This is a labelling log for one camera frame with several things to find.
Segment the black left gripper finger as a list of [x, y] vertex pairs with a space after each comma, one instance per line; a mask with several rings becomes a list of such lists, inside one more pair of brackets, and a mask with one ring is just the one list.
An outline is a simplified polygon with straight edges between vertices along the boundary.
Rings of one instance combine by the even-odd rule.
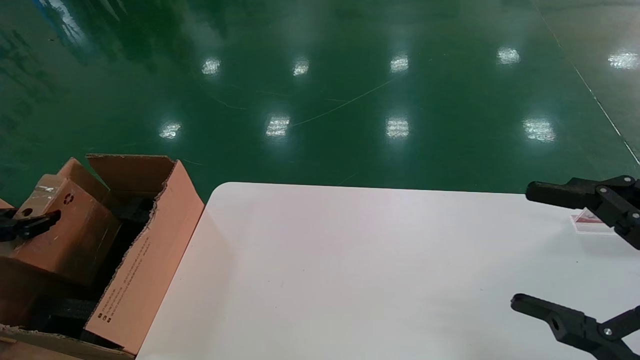
[[32, 218], [14, 219], [18, 209], [0, 210], [0, 242], [29, 240], [44, 234], [61, 219], [61, 210], [54, 210]]

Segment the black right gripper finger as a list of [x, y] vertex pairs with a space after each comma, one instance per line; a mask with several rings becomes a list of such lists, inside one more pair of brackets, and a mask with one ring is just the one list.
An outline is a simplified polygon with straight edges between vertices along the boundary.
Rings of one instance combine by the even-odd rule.
[[637, 306], [604, 322], [551, 301], [523, 293], [515, 294], [510, 307], [515, 312], [546, 322], [556, 341], [589, 353], [597, 360], [638, 360], [624, 341], [640, 328]]
[[527, 200], [572, 210], [589, 210], [634, 249], [640, 248], [640, 181], [630, 175], [590, 180], [571, 178], [565, 184], [530, 182]]

